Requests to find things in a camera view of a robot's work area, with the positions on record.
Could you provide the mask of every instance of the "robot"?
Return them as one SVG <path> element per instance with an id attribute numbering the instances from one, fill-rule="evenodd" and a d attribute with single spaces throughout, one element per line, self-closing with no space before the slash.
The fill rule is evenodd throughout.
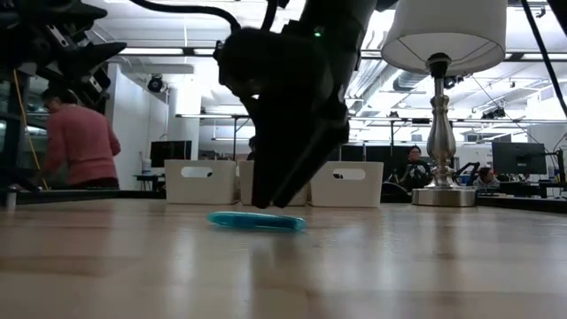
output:
<path id="1" fill-rule="evenodd" d="M 332 150 L 348 141 L 344 92 L 361 61 L 370 16 L 398 0 L 307 0 L 300 19 L 281 34 L 269 29 L 277 7 L 289 0 L 267 0 L 260 29 L 241 28 L 219 8 L 130 1 L 148 10 L 213 14 L 229 22 L 232 33 L 217 43 L 214 58 L 219 82 L 240 98 L 256 127 L 252 204 L 265 208 L 287 206 Z M 567 32 L 567 13 L 559 3 L 548 0 Z M 67 83 L 83 102 L 96 102 L 110 85 L 100 65 L 126 47 L 86 40 L 84 31 L 105 15 L 79 0 L 0 0 L 0 40 L 17 44 L 0 51 L 0 62 L 20 69 L 31 63 L 31 72 Z"/>

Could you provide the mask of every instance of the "person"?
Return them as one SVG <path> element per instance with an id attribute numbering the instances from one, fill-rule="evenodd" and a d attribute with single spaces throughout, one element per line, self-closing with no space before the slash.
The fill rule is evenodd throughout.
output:
<path id="1" fill-rule="evenodd" d="M 478 170 L 478 178 L 472 183 L 479 190 L 488 190 L 500 187 L 500 181 L 494 177 L 494 171 L 489 167 Z"/>
<path id="2" fill-rule="evenodd" d="M 246 160 L 254 160 L 256 157 L 256 136 L 250 137 L 248 140 L 248 147 L 250 147 L 250 153 L 246 157 Z"/>
<path id="3" fill-rule="evenodd" d="M 420 160 L 422 150 L 414 145 L 409 149 L 408 160 L 396 168 L 399 185 L 406 190 L 419 189 L 426 186 L 431 179 L 429 164 Z"/>
<path id="4" fill-rule="evenodd" d="M 79 106 L 68 89 L 49 88 L 42 94 L 47 120 L 47 153 L 34 182 L 55 173 L 66 162 L 71 189 L 119 189 L 114 156 L 120 143 L 106 117 Z"/>

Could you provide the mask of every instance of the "bin handle cutout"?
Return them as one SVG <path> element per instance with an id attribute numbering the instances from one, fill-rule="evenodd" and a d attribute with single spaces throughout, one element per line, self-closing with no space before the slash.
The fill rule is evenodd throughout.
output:
<path id="1" fill-rule="evenodd" d="M 207 178 L 213 176 L 213 169 L 210 167 L 184 167 L 181 169 L 181 176 L 186 178 Z"/>
<path id="2" fill-rule="evenodd" d="M 360 168 L 335 168 L 333 177 L 338 180 L 361 181 L 366 177 L 366 172 Z"/>

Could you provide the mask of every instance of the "silver lamp base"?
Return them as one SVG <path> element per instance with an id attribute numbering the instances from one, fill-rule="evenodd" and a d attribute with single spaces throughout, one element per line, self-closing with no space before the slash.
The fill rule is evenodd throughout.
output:
<path id="1" fill-rule="evenodd" d="M 425 188 L 413 190 L 412 202 L 419 206 L 473 207 L 476 205 L 474 188 Z"/>

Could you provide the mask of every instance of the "white lampshade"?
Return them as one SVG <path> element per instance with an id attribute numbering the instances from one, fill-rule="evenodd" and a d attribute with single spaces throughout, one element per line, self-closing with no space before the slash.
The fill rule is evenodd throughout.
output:
<path id="1" fill-rule="evenodd" d="M 452 63 L 447 75 L 498 65 L 506 53 L 507 0 L 400 0 L 382 57 L 392 66 L 428 74 L 435 53 Z"/>

